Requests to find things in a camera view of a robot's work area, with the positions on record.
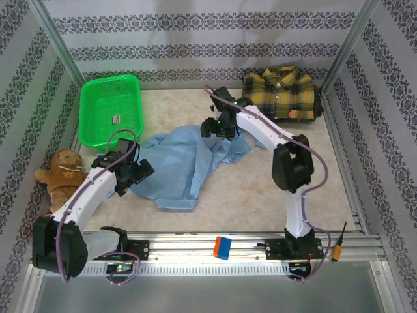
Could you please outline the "brown teddy bear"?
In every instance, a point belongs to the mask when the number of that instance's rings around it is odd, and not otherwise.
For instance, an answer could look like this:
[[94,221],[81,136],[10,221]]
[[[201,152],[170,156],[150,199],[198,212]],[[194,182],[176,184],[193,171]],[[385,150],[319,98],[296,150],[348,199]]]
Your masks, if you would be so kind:
[[58,211],[87,178],[82,164],[79,153],[70,149],[61,149],[53,156],[48,170],[39,168],[35,171],[35,179],[46,185],[50,196],[49,215]]

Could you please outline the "yellow handled screwdriver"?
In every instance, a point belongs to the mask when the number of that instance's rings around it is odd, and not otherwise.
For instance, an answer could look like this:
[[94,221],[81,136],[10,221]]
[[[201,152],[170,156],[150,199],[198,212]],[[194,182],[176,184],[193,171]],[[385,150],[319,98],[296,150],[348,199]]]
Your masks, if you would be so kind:
[[339,258],[340,258],[340,255],[341,255],[341,250],[342,250],[342,244],[343,244],[343,235],[345,233],[346,226],[347,226],[347,222],[344,223],[342,232],[341,232],[338,240],[336,241],[336,245],[334,246],[332,257],[331,257],[331,260],[333,262],[338,262],[339,261]]

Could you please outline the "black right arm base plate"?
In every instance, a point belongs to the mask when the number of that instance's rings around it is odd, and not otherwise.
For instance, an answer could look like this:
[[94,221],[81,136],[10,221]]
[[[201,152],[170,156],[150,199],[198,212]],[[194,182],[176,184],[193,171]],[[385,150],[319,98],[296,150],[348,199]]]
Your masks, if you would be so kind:
[[289,239],[266,239],[265,252],[268,260],[321,259],[324,250],[320,239],[301,243]]

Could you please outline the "orange and blue block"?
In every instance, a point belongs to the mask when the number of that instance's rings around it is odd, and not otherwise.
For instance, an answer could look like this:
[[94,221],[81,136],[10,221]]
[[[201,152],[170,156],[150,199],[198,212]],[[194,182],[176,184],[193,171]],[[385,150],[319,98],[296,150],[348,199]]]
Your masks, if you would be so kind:
[[231,249],[231,243],[232,240],[230,238],[226,237],[217,237],[213,255],[216,258],[222,259],[222,260],[228,260],[229,259],[229,253]]

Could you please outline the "grey metal front panel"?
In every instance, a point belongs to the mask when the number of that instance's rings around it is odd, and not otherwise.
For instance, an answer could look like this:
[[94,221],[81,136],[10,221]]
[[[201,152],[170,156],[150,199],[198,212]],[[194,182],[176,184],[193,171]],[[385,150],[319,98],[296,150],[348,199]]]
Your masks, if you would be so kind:
[[297,284],[284,276],[143,276],[123,286],[37,276],[18,313],[405,313],[366,263],[331,265]]

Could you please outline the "yellow plaid folded shirt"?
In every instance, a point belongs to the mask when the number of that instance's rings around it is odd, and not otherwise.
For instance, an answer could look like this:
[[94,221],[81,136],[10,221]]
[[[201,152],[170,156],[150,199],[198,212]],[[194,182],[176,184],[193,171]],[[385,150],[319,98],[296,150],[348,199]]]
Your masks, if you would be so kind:
[[314,122],[323,112],[318,86],[297,66],[245,74],[242,95],[274,122]]

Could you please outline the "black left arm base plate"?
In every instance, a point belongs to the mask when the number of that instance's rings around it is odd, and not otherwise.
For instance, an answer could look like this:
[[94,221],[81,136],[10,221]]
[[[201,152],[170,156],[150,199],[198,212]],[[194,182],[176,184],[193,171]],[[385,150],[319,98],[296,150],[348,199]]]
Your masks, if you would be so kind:
[[150,241],[148,240],[128,240],[127,252],[136,254],[141,261],[147,261],[149,257]]

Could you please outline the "aluminium frame post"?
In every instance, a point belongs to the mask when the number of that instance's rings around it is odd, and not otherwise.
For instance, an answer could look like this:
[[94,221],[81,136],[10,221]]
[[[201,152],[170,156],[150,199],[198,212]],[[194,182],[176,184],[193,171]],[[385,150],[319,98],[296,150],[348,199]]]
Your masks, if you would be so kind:
[[356,44],[362,31],[365,29],[371,15],[379,4],[380,0],[364,0],[358,14],[356,15],[351,28],[349,29],[340,49],[338,50],[334,60],[322,84],[322,92],[326,95],[333,86],[339,72],[343,68],[348,56],[350,55],[354,45]]
[[77,88],[81,90],[86,82],[85,78],[76,63],[76,60],[71,54],[70,49],[66,45],[61,33],[59,32],[53,18],[48,12],[43,0],[27,0],[27,2],[72,80],[76,84]]

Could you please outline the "aluminium mounting rail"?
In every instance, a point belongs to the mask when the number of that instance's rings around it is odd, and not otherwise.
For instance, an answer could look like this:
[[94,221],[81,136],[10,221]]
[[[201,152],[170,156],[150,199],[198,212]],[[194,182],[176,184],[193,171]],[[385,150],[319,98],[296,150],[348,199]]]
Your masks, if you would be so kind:
[[[119,259],[132,258],[136,254],[127,252],[128,240],[150,241],[148,260],[166,260],[169,258],[183,259],[185,261],[203,263],[209,258],[215,258],[213,250],[216,234],[135,234],[127,235],[122,230],[101,229],[99,231],[82,234],[77,231],[61,234],[61,259],[65,269],[71,265],[80,271],[91,260],[104,260],[114,253]],[[278,233],[263,235],[226,234],[220,237],[232,240],[229,260],[260,259],[267,260],[265,252],[266,239],[283,239]],[[323,248],[327,251],[323,258],[332,256],[334,246],[332,239],[324,235],[317,237],[321,240]]]

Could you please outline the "light blue long sleeve shirt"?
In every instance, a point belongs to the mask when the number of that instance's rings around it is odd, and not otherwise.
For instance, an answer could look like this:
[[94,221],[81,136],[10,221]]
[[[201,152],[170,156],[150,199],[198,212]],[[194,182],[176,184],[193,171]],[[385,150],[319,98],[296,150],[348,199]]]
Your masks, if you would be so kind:
[[149,161],[154,173],[130,191],[153,200],[157,208],[187,211],[196,208],[204,182],[221,162],[234,164],[251,147],[243,136],[233,140],[201,136],[201,127],[187,125],[170,133],[155,134],[141,145],[139,157]]

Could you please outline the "dark folded shirt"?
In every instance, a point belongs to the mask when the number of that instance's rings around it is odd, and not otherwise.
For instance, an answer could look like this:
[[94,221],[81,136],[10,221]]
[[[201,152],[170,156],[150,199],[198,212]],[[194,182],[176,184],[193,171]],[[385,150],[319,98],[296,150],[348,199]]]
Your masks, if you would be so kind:
[[267,86],[252,101],[274,122],[314,122],[323,112],[319,88],[314,84],[290,89]]

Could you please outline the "green plastic basket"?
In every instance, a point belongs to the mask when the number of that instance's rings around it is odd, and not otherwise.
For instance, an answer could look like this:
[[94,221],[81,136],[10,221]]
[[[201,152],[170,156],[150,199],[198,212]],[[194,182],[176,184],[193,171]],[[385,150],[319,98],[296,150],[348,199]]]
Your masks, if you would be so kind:
[[[113,115],[120,115],[118,125]],[[131,74],[93,79],[81,88],[78,138],[82,145],[105,151],[109,137],[127,128],[141,137],[144,129],[141,87]]]

